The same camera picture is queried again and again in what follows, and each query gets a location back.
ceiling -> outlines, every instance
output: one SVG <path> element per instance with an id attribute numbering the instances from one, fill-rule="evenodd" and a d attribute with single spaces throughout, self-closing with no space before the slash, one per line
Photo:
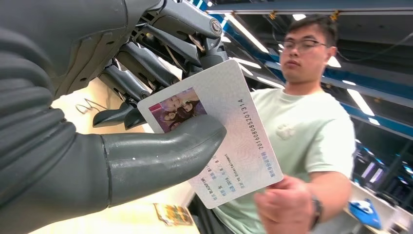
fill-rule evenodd
<path id="1" fill-rule="evenodd" d="M 228 20 L 224 32 L 231 40 L 231 43 L 225 43 L 229 56 L 257 63 L 261 67 L 246 66 L 254 74 L 246 75 L 247 83 L 253 89 L 271 87 L 257 80 L 257 76 L 276 83 L 285 82 L 279 66 L 275 64 L 279 56 L 277 41 L 284 38 L 288 26 L 295 21 L 292 13 L 288 13 L 287 6 L 291 6 L 291 12 L 294 12 L 298 9 L 296 4 L 301 4 L 300 11 L 303 13 L 307 8 L 316 6 L 320 9 L 335 9 L 335 4 L 337 7 L 346 7 L 346 10 L 357 8 L 358 13 L 343 11 L 342 15 L 338 16 L 339 54 L 336 58 L 341 67 L 329 66 L 326 69 L 322 87 L 345 105 L 351 115 L 369 122 L 369 116 L 362 116 L 363 113 L 347 89 L 359 91 L 375 117 L 380 118 L 379 122 L 382 124 L 379 127 L 413 139 L 413 5 L 405 7 L 405 0 L 377 0 L 375 9 L 370 9 L 363 6 L 367 1 L 362 0 L 210 1 L 211 6 L 208 7 L 205 3 L 200 8 L 220 21 L 224 19 L 224 14 L 219 13 L 219 10 L 234 11 L 234 18 L 270 51 L 268 54 L 260 51 Z M 198 0 L 192 2 L 194 5 L 198 4 Z M 388 10 L 383 13 L 373 12 L 381 5 Z M 269 13 L 278 9 L 283 12 L 271 19 Z M 357 85 L 345 84 L 343 80 Z"/>

photo on card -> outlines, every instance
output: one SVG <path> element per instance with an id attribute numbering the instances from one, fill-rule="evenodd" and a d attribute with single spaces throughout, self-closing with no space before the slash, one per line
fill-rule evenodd
<path id="1" fill-rule="evenodd" d="M 151 106 L 149 111 L 165 133 L 175 129 L 193 116 L 207 114 L 193 88 L 184 90 Z"/>

eyeglasses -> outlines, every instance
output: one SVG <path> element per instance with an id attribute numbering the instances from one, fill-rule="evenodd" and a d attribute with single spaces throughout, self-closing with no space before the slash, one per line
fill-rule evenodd
<path id="1" fill-rule="evenodd" d="M 296 46 L 298 52 L 301 54 L 305 54 L 310 52 L 314 47 L 324 45 L 327 47 L 326 44 L 321 43 L 316 40 L 300 40 L 297 42 L 286 40 L 286 41 L 281 41 L 279 44 L 279 50 L 280 52 L 288 52 L 292 51 Z"/>

man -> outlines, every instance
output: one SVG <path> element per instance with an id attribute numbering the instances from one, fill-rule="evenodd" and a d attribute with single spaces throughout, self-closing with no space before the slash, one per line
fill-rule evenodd
<path id="1" fill-rule="evenodd" d="M 305 234 L 347 204 L 355 150 L 353 124 L 320 80 L 336 54 L 327 16 L 291 24 L 281 53 L 285 89 L 252 93 L 285 178 L 213 210 L 190 206 L 201 234 Z"/>

metal screw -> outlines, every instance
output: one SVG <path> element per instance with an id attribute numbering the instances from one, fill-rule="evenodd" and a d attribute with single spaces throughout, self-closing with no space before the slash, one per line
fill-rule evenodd
<path id="1" fill-rule="evenodd" d="M 215 32 L 219 32 L 221 30 L 221 25 L 217 21 L 212 22 L 211 26 L 212 30 Z"/>

